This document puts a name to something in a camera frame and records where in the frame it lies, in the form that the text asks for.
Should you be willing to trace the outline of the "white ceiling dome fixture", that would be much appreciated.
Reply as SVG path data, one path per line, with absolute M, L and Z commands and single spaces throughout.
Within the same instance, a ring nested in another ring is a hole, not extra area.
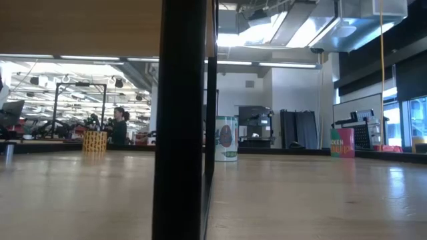
M 353 34 L 357 30 L 357 27 L 350 25 L 347 21 L 341 21 L 336 25 L 333 37 L 345 38 Z

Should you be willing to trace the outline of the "black background workstation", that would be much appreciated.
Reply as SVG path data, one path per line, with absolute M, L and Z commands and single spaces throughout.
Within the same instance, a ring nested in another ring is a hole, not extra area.
M 272 128 L 274 112 L 269 107 L 240 106 L 238 115 L 239 147 L 270 148 L 275 141 Z

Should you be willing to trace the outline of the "black background station frame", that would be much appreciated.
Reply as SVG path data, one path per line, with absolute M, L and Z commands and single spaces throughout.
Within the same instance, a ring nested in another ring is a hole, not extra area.
M 103 91 L 101 92 L 103 94 L 103 102 L 102 102 L 102 109 L 101 109 L 101 121 L 100 121 L 100 129 L 102 129 L 104 127 L 104 115 L 105 115 L 105 104 L 106 104 L 106 96 L 107 96 L 107 84 L 104 83 L 89 83 L 89 82 L 82 82 L 82 81 L 78 81 L 76 83 L 56 83 L 56 89 L 55 89 L 55 98 L 54 98 L 54 105 L 53 105 L 53 118 L 52 118 L 52 125 L 51 125 L 51 132 L 50 132 L 50 137 L 51 139 L 54 138 L 55 135 L 55 126 L 56 126 L 56 116 L 57 116 L 57 104 L 58 104 L 58 98 L 59 95 L 62 94 L 62 92 L 64 90 L 66 90 L 66 88 L 64 88 L 63 91 L 59 91 L 60 86 L 62 85 L 66 85 L 66 88 L 68 86 L 77 86 L 77 87 L 90 87 L 90 86 L 100 86 L 103 87 Z

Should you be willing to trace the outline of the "white can with red print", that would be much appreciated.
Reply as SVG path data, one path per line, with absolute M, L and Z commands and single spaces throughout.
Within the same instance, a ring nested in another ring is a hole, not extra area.
M 215 161 L 234 162 L 238 159 L 238 118 L 216 117 Z

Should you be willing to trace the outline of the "red bin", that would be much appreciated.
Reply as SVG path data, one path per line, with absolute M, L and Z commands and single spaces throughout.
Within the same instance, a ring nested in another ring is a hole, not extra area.
M 374 145 L 373 148 L 375 151 L 382 151 L 382 152 L 391 152 L 391 153 L 402 153 L 403 152 L 401 146 Z

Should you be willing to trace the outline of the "silver ceiling air duct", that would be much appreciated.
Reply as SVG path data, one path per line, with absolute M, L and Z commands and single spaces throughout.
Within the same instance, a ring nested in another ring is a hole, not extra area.
M 220 0 L 220 47 L 351 52 L 408 16 L 408 0 Z M 347 21 L 357 30 L 333 37 Z

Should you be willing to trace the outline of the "black shelf rear frame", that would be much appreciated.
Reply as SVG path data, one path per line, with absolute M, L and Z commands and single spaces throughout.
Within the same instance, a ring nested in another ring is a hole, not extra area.
M 209 206 L 211 199 L 211 185 L 215 168 L 215 130 L 217 115 L 217 74 L 218 74 L 218 29 L 219 29 L 219 0 L 207 1 L 206 25 L 206 60 L 207 60 L 207 87 L 205 111 L 205 155 L 204 173 L 202 181 L 201 204 L 201 240 L 206 240 Z

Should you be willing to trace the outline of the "small metal post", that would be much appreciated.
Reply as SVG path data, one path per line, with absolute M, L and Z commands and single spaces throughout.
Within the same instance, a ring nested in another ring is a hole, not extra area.
M 7 165 L 10 165 L 13 161 L 14 148 L 15 148 L 14 144 L 12 144 L 12 143 L 6 144 L 6 147 L 5 147 L 5 163 Z

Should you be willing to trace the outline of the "black shelf front post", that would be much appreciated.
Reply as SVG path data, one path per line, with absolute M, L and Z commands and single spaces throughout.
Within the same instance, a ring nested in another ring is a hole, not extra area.
M 207 0 L 163 0 L 152 240 L 201 237 Z

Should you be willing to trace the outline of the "yellow patterned box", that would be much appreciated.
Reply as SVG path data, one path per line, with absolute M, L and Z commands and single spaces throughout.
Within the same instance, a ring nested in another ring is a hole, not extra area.
M 82 150 L 103 153 L 107 149 L 107 133 L 104 131 L 85 131 Z

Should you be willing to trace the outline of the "pink and green can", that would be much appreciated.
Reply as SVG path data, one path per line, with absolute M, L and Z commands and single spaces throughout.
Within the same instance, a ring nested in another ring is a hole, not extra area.
M 330 137 L 332 157 L 355 157 L 354 130 L 352 128 L 331 129 Z

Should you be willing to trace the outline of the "dark grey curtain panel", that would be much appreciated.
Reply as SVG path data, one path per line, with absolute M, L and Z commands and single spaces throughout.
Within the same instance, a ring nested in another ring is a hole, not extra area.
M 280 111 L 282 148 L 289 149 L 291 142 L 303 145 L 305 149 L 318 148 L 318 132 L 314 111 Z

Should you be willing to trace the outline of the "glass window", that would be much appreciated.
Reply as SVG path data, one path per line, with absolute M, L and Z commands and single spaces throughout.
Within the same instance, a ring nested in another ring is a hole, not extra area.
M 427 96 L 399 102 L 397 88 L 384 92 L 386 144 L 405 150 L 427 144 Z

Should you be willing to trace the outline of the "dark computer monitor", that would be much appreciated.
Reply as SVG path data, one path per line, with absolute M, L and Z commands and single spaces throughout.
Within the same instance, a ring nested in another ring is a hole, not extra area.
M 10 127 L 18 124 L 24 104 L 24 100 L 4 103 L 0 108 L 0 125 Z

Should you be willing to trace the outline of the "wooden shelf board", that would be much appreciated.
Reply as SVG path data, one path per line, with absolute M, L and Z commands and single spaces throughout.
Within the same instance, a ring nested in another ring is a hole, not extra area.
M 0 0 L 0 53 L 158 56 L 164 1 L 172 40 L 183 23 L 199 24 L 212 54 L 215 0 Z

